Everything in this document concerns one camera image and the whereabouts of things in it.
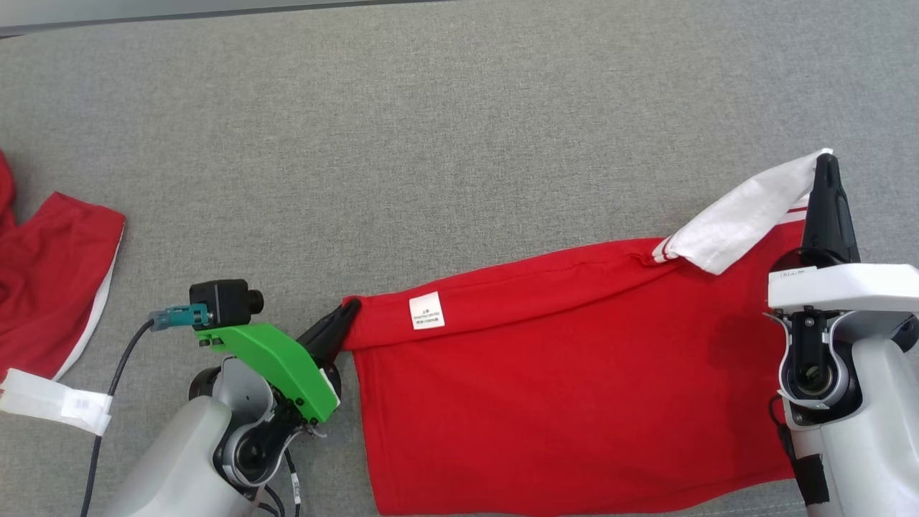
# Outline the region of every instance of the teal connector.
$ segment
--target teal connector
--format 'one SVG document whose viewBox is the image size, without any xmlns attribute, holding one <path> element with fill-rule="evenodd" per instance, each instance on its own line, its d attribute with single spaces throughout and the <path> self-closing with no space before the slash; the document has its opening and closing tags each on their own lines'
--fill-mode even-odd
<svg viewBox="0 0 919 517">
<path fill-rule="evenodd" d="M 154 311 L 150 313 L 150 319 L 153 320 L 151 332 L 171 327 L 207 325 L 210 322 L 205 304 L 177 305 L 163 311 Z"/>
</svg>

